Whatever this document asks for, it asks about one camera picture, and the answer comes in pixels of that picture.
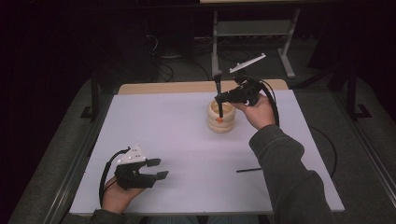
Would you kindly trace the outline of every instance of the table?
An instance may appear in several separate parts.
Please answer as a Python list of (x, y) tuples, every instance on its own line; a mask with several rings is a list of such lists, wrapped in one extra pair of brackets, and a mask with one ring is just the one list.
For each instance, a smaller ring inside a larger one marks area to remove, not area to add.
[[(305, 146), (303, 163), (323, 179), (330, 208), (343, 211), (293, 92), (287, 90), (284, 81), (268, 82), (279, 86), (275, 94), (281, 128)], [(224, 90), (231, 88), (232, 82), (224, 81), (223, 86)], [(206, 127), (205, 107), (216, 95), (215, 89), (213, 82), (122, 86), (108, 110), (70, 212), (91, 215), (99, 207), (97, 189), (105, 163), (117, 151), (139, 144), (149, 159), (163, 160), (159, 166), (144, 167), (141, 172), (155, 174), (168, 170), (169, 175), (135, 198), (125, 213), (271, 214), (262, 172), (236, 172), (259, 166), (248, 148), (248, 139), (256, 130), (240, 111), (229, 133), (213, 133)], [(113, 164), (108, 177), (114, 170)]]

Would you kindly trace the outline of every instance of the left hand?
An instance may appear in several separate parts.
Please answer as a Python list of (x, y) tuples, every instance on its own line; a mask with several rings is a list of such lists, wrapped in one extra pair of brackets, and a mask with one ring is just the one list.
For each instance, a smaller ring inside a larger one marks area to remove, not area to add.
[(131, 200), (145, 189), (123, 189), (117, 184), (115, 176), (106, 182), (102, 209), (121, 214), (128, 207)]

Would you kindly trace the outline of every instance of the dark background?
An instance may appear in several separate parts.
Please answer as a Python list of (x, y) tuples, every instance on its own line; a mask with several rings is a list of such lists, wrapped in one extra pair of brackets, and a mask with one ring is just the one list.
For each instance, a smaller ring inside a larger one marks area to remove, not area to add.
[[(197, 1), (167, 1), (168, 4), (180, 2)], [(195, 35), (211, 35), (210, 11), (171, 14), (124, 11), (98, 16), (81, 13), (77, 10), (80, 3), (88, 7), (109, 7), (119, 2), (20, 0), (0, 3), (0, 217), (4, 220), (8, 220), (67, 108), (92, 71), (98, 72), (105, 91), (126, 82), (155, 81), (158, 76), (155, 58), (147, 54), (145, 34), (156, 35), (165, 45), (186, 53), (191, 52)], [(289, 16), (288, 10), (285, 8), (285, 15), (276, 16)], [(294, 38), (318, 39), (312, 67), (326, 69), (340, 60), (353, 65), (396, 120), (392, 99), (396, 93), (394, 11), (391, 5), (367, 2), (335, 7), (306, 6)], [(241, 19), (256, 19), (263, 14), (239, 12), (237, 15)], [(234, 17), (232, 12), (222, 15), (226, 19)], [(344, 80), (347, 72), (342, 74), (340, 79)]]

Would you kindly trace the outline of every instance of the right hand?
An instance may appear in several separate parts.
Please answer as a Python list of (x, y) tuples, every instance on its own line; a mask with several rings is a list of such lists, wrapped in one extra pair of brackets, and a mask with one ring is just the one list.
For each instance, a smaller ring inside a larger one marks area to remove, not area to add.
[(275, 117), (268, 97), (263, 96), (261, 93), (259, 93), (258, 97), (259, 102), (254, 106), (244, 105), (242, 103), (232, 105), (244, 112), (248, 122), (257, 130), (260, 130), (267, 125), (275, 124)]

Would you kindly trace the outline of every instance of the black cable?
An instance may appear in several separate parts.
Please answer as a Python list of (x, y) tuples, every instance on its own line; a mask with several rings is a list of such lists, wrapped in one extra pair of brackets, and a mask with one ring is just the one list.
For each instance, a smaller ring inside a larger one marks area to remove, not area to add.
[(274, 97), (274, 102), (276, 103), (276, 96), (275, 96), (274, 89), (272, 88), (272, 86), (268, 82), (266, 82), (264, 80), (261, 80), (261, 82), (263, 82), (264, 84), (266, 84), (270, 88), (270, 90), (271, 90), (271, 92), (273, 94), (273, 97)]
[(102, 173), (102, 178), (100, 180), (100, 185), (99, 185), (99, 202), (100, 202), (100, 206), (102, 207), (103, 204), (103, 196), (105, 195), (105, 182), (106, 182), (106, 178), (107, 178), (107, 174), (108, 174), (108, 170), (110, 170), (110, 166), (111, 166), (111, 162), (113, 162), (113, 160), (118, 157), (120, 154), (125, 154), (129, 151), (129, 149), (131, 149), (130, 147), (128, 147), (127, 149), (121, 150), (119, 152), (117, 152), (116, 154), (114, 154), (114, 156), (106, 163), (105, 166), (105, 170)]
[(268, 97), (268, 100), (270, 102), (271, 107), (273, 108), (273, 113), (274, 113), (274, 118), (275, 118), (275, 124), (276, 126), (280, 127), (280, 123), (279, 123), (279, 112), (277, 110), (277, 106), (276, 106), (276, 101), (273, 97), (273, 95), (271, 94), (271, 92), (268, 91), (267, 87), (265, 86), (264, 83), (259, 82), (262, 86), (262, 90), (264, 91), (265, 95)]
[(330, 177), (332, 178), (335, 174), (335, 171), (337, 170), (337, 163), (338, 163), (338, 156), (337, 156), (337, 150), (335, 149), (334, 143), (332, 142), (332, 140), (329, 138), (329, 136), (326, 135), (326, 133), (322, 132), (321, 130), (312, 127), (310, 125), (308, 125), (308, 127), (310, 129), (313, 129), (315, 131), (317, 131), (318, 133), (321, 133), (330, 143), (330, 145), (332, 145), (332, 151), (334, 153), (334, 161), (333, 161), (333, 165), (332, 165), (332, 171), (330, 172)]
[[(163, 71), (163, 69), (161, 68), (161, 66), (164, 66), (164, 67), (168, 68), (168, 69), (170, 70), (170, 73), (167, 73), (167, 72)], [(163, 77), (163, 74), (160, 73), (160, 76), (164, 79), (165, 82), (169, 82), (170, 80), (173, 79), (173, 76), (174, 76), (174, 73), (175, 73), (175, 72), (174, 72), (174, 70), (172, 69), (171, 66), (169, 66), (169, 65), (167, 65), (167, 64), (164, 64), (164, 63), (160, 63), (159, 69), (160, 69), (160, 71), (161, 71), (162, 73), (164, 73), (164, 74), (166, 74), (166, 75), (169, 76), (169, 78), (165, 78), (165, 77)]]

